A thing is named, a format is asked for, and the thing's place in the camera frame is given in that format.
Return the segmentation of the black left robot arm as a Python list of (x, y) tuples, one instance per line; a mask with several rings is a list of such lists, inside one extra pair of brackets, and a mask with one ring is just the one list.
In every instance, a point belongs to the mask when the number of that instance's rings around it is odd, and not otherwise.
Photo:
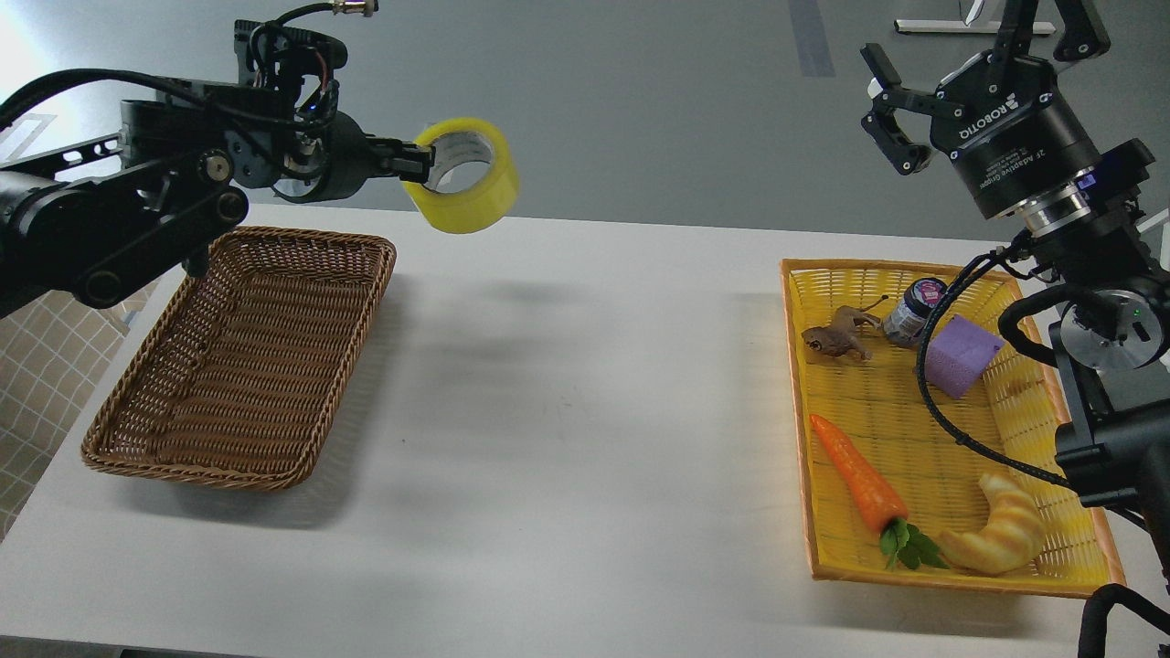
[(4, 316), (47, 292), (108, 309), (181, 266), (208, 270), (209, 246), (268, 189), (294, 204), (355, 196), (369, 179), (425, 184), (436, 149), (377, 137), (340, 112), (346, 44), (292, 27), (310, 14), (376, 14), (376, 1), (301, 5), (238, 20), (238, 80), (66, 69), (4, 100), (4, 128), (43, 101), (105, 80), (154, 91), (125, 100), (117, 133), (4, 163)]

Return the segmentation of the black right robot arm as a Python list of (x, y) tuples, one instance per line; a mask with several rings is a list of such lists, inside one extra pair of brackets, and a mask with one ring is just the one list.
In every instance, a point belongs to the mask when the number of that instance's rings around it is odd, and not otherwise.
[[(973, 258), (927, 317), (914, 371), (932, 419), (957, 444), (1138, 525), (1166, 566), (1166, 400), (1117, 409), (1100, 381), (1102, 370), (1141, 369), (1166, 354), (1166, 267), (1137, 228), (1138, 187), (1154, 156), (1140, 139), (1101, 153), (1086, 133), (1058, 90), (1057, 63), (1096, 59), (1112, 41), (1090, 1), (1057, 8), (1064, 33), (1049, 59), (1028, 52), (1035, 1), (1007, 1), (994, 44), (931, 92), (906, 87), (883, 48), (863, 44), (874, 80), (862, 126), (899, 174), (947, 155), (983, 217), (1025, 225), (1007, 247)], [(1060, 473), (957, 429), (925, 382), (932, 333), (954, 301), (992, 268), (1026, 258), (1053, 282), (1002, 311), (998, 333), (1058, 371), (1071, 414), (1057, 429)]]

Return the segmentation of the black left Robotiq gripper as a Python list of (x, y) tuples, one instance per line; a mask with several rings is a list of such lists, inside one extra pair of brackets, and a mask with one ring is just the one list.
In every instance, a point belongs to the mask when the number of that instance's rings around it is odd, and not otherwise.
[(436, 149), (388, 137), (367, 136), (345, 112), (335, 116), (326, 130), (324, 174), (307, 189), (303, 203), (347, 199), (369, 178), (397, 178), (418, 185), (431, 181)]

